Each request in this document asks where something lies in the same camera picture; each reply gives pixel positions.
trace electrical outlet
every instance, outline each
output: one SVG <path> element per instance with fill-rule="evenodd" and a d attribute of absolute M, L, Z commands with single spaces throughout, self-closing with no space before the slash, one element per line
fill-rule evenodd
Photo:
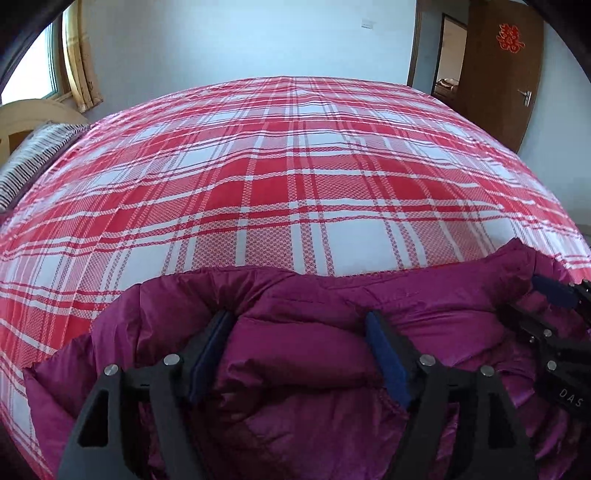
<path fill-rule="evenodd" d="M 374 29 L 374 25 L 375 25 L 375 22 L 373 20 L 369 20 L 367 18 L 362 18 L 361 19 L 361 26 L 363 28 L 368 28 L 370 30 L 373 30 Z"/>

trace purple puffer fabric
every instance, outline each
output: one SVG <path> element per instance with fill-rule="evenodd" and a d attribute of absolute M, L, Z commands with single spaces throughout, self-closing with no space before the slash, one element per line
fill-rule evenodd
<path fill-rule="evenodd" d="M 189 418 L 215 477 L 380 479 L 407 415 L 383 389 L 364 340 L 365 313 L 377 309 L 446 365 L 493 365 L 532 437 L 540 478 L 557 479 L 577 455 L 581 428 L 534 394 L 532 352 L 497 321 L 495 306 L 527 293 L 521 304 L 544 313 L 561 335 L 587 334 L 577 314 L 528 293 L 534 273 L 569 281 L 559 263 L 517 240 L 483 260 L 399 273 L 329 278 L 245 267 L 155 278 L 124 292 L 90 333 L 25 371 L 41 449 L 56 473 L 106 365 L 152 365 L 228 309 L 239 320 L 211 395 Z M 150 411 L 141 414 L 153 474 L 165 478 Z M 450 410 L 434 479 L 444 474 L 456 425 Z"/>

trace plaid pattern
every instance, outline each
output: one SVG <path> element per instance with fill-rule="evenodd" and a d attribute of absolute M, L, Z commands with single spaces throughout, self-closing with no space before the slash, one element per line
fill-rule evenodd
<path fill-rule="evenodd" d="M 519 158 L 405 86 L 251 79 L 107 117 L 0 228 L 0 408 L 43 477 L 21 369 L 131 285 L 219 265 L 351 275 L 472 260 L 513 237 L 590 277 Z"/>

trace metal screw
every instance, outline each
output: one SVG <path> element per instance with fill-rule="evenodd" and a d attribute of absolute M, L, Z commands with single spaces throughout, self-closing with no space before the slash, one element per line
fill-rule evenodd
<path fill-rule="evenodd" d="M 115 375 L 119 371 L 119 367 L 115 364 L 110 364 L 105 367 L 105 375 L 110 377 L 111 375 Z"/>
<path fill-rule="evenodd" d="M 181 361 L 181 358 L 176 353 L 170 353 L 164 357 L 164 365 L 171 367 Z"/>
<path fill-rule="evenodd" d="M 425 367 L 432 367 L 435 365 L 435 357 L 432 355 L 421 355 L 421 358 L 419 358 L 418 361 Z"/>
<path fill-rule="evenodd" d="M 495 374 L 495 369 L 490 365 L 482 365 L 480 368 L 480 373 L 485 377 L 492 377 Z"/>

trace blue gripper pad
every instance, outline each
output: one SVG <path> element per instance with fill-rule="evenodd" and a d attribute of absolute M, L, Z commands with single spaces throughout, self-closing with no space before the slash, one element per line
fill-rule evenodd
<path fill-rule="evenodd" d="M 385 329 L 388 329 L 388 326 L 379 314 L 370 312 L 365 317 L 365 339 L 382 372 L 386 390 L 394 401 L 408 409 L 415 398 L 410 388 L 410 381 L 415 374 L 415 369 L 409 371 L 408 362 L 399 355 L 399 353 L 403 355 L 406 352 L 396 352 L 395 346 L 391 342 L 393 332 L 388 332 Z M 416 356 L 418 359 L 415 352 L 412 352 L 412 356 Z"/>
<path fill-rule="evenodd" d="M 579 305 L 579 297 L 573 288 L 552 278 L 534 275 L 531 277 L 534 290 L 545 295 L 552 305 L 565 309 L 575 309 Z"/>
<path fill-rule="evenodd" d="M 236 323 L 234 316 L 228 312 L 219 313 L 212 321 L 212 331 L 202 334 L 209 333 L 203 350 L 191 369 L 188 399 L 192 405 L 200 402 L 213 384 L 217 366 L 226 349 L 226 341 Z"/>

